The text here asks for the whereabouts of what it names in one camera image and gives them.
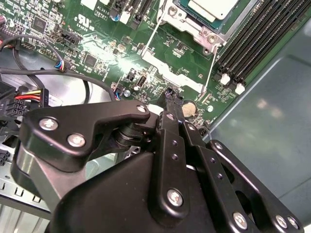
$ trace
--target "chip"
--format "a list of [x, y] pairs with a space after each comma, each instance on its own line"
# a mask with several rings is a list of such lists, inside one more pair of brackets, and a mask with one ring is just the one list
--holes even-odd
[[95, 66], [97, 62], [97, 58], [93, 57], [92, 55], [88, 54], [86, 56], [86, 59], [85, 59], [85, 64], [91, 68], [93, 68]]
[[46, 26], [47, 26], [46, 21], [40, 19], [37, 16], [35, 17], [34, 23], [33, 23], [33, 29], [35, 29], [36, 31], [40, 33], [44, 33]]

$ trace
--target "black cable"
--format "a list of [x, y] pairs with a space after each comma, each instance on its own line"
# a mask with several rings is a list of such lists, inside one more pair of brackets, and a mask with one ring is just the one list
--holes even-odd
[[108, 92], [111, 101], [116, 101], [115, 94], [111, 90], [111, 88], [105, 84], [102, 81], [99, 81], [97, 79], [93, 79], [88, 76], [84, 76], [81, 74], [77, 74], [74, 72], [61, 72], [59, 70], [17, 70], [17, 69], [6, 69], [6, 68], [0, 68], [0, 74], [14, 74], [14, 75], [62, 75], [62, 76], [68, 76], [68, 77], [74, 77], [77, 79], [82, 79], [84, 81], [93, 83], [102, 89], [104, 89], [106, 92]]
[[[23, 63], [20, 60], [19, 51], [16, 50], [15, 48], [13, 48], [13, 58], [14, 58], [16, 64], [18, 65], [18, 67], [20, 69], [27, 70], [27, 68], [23, 65]], [[37, 76], [28, 75], [28, 77], [31, 79], [31, 81], [34, 82], [34, 84], [37, 86], [37, 88], [39, 88], [39, 89], [45, 88], [44, 84], [42, 83], [42, 81]]]
[[91, 97], [91, 92], [90, 92], [90, 89], [89, 89], [88, 82], [83, 80], [83, 84], [84, 84], [84, 87], [86, 89], [86, 98], [85, 98], [83, 104], [87, 104], [87, 103], [89, 103], [89, 99]]
[[41, 43], [45, 44], [47, 47], [49, 47], [52, 52], [55, 53], [56, 57], [60, 60], [60, 61], [63, 61], [64, 59], [62, 58], [61, 55], [59, 55], [59, 53], [57, 52], [57, 50], [52, 46], [50, 45], [47, 41], [37, 37], [37, 36], [34, 36], [34, 35], [14, 35], [8, 39], [5, 39], [2, 41], [2, 43], [0, 44], [0, 51], [2, 51], [2, 49], [7, 45], [9, 44], [10, 42], [12, 41], [15, 41], [17, 39], [22, 39], [22, 38], [31, 38], [31, 39], [35, 39], [37, 41], [40, 41]]

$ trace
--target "motherboard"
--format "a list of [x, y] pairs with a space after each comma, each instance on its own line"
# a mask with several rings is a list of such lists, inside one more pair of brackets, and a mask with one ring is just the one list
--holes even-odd
[[[40, 37], [116, 100], [210, 126], [311, 17], [309, 0], [2, 0], [0, 38]], [[43, 43], [21, 45], [57, 61]]]

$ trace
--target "yellow wire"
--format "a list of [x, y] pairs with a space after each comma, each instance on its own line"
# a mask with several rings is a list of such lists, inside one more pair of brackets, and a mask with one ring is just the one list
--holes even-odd
[[38, 90], [38, 91], [31, 91], [31, 92], [28, 92], [28, 93], [26, 93], [25, 95], [40, 94], [40, 93], [41, 93], [41, 91]]

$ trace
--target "silver screw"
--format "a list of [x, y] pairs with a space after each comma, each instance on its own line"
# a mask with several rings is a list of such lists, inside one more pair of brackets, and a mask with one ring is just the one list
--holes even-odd
[[194, 128], [194, 126], [193, 125], [188, 125], [188, 127], [189, 127], [189, 129], [191, 129], [191, 130], [195, 130], [195, 128]]
[[172, 114], [170, 114], [170, 113], [167, 113], [166, 116], [170, 120], [175, 120], [174, 116]]
[[137, 106], [137, 109], [138, 109], [138, 111], [140, 111], [140, 112], [142, 112], [142, 113], [145, 113], [145, 112], [146, 112], [146, 109], [145, 109], [144, 106], [138, 105], [138, 106]]
[[292, 224], [293, 227], [295, 227], [297, 230], [299, 229], [298, 224], [292, 217], [287, 217], [288, 221]]
[[123, 95], [125, 97], [130, 97], [131, 96], [131, 92], [129, 90], [124, 91]]
[[167, 198], [173, 206], [179, 207], [183, 204], [183, 198], [181, 194], [174, 189], [170, 189], [167, 192]]
[[39, 121], [39, 125], [42, 129], [53, 131], [58, 128], [58, 123], [56, 120], [45, 118]]
[[223, 147], [222, 145], [220, 145], [218, 142], [215, 142], [215, 146], [217, 147], [217, 149], [222, 150]]
[[72, 134], [67, 139], [68, 143], [72, 147], [82, 147], [86, 144], [86, 140], [79, 134]]
[[238, 225], [238, 227], [240, 227], [243, 230], [247, 229], [247, 222], [242, 214], [240, 214], [239, 212], [234, 212], [233, 219], [235, 223]]
[[212, 111], [214, 111], [214, 107], [212, 105], [208, 106], [206, 109], [209, 113], [211, 113]]
[[170, 8], [169, 8], [169, 15], [170, 16], [175, 16], [176, 14], [177, 14], [177, 7], [175, 7], [175, 6], [171, 6]]
[[286, 222], [285, 222], [285, 219], [282, 217], [282, 216], [280, 216], [280, 215], [277, 215], [276, 216], [276, 220], [277, 220], [277, 222], [280, 224], [280, 226], [282, 227], [282, 228], [287, 228], [287, 224], [286, 224]]
[[217, 37], [216, 37], [215, 34], [210, 34], [210, 35], [207, 37], [208, 42], [211, 43], [211, 44], [214, 44], [214, 43], [216, 42], [216, 39], [217, 39]]

